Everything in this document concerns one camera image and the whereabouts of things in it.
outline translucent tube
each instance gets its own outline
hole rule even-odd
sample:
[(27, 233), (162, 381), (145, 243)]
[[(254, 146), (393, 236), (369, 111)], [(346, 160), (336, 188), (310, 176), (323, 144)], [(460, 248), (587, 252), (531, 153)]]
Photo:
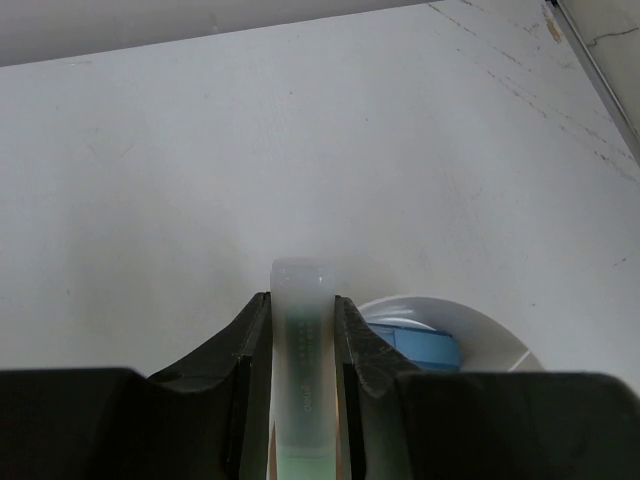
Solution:
[(271, 270), (278, 480), (336, 477), (335, 275), (325, 263)]

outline crack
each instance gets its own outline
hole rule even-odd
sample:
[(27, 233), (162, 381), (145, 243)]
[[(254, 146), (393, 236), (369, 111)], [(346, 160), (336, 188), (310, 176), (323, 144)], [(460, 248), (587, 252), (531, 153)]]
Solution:
[(624, 32), (618, 32), (618, 33), (605, 33), (604, 35), (598, 35), (597, 37), (595, 37), (591, 43), (587, 43), (587, 47), (588, 48), (593, 48), (595, 46), (598, 45), (598, 40), (602, 40), (603, 38), (607, 38), (607, 37), (620, 37), (622, 35), (626, 35), (627, 33), (632, 33), (632, 32), (637, 32), (638, 30), (640, 30), (640, 27), (633, 27), (630, 28), (629, 30), (625, 30)]

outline brown stain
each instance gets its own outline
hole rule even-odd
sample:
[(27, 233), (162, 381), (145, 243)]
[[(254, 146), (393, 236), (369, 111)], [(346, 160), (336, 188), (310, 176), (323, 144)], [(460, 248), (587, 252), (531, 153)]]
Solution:
[(547, 30), (549, 30), (549, 33), (556, 43), (562, 43), (562, 33), (560, 33), (560, 30), (558, 29), (556, 22), (553, 20), (553, 17), (549, 15), (549, 12), (547, 12), (546, 9), (543, 11), (543, 13), (544, 21), (547, 24)]

